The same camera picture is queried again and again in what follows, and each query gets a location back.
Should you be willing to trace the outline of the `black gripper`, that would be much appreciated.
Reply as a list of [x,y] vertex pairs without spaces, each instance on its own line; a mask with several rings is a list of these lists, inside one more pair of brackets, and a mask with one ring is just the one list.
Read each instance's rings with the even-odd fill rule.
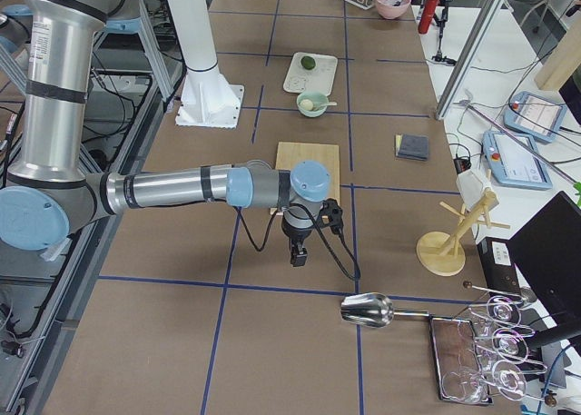
[[301,267],[306,264],[308,251],[304,247],[305,240],[310,236],[312,227],[297,228],[290,224],[282,225],[283,233],[288,237],[290,244],[290,264],[293,267]]

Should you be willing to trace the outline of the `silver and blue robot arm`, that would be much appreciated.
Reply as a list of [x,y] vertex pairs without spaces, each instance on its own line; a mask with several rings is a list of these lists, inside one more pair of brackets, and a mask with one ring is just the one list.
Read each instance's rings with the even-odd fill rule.
[[142,0],[25,0],[33,15],[21,151],[1,191],[1,238],[37,251],[128,209],[224,202],[275,208],[291,262],[305,263],[304,240],[320,227],[330,174],[315,161],[274,170],[262,161],[170,173],[85,174],[79,168],[94,36],[136,25]]

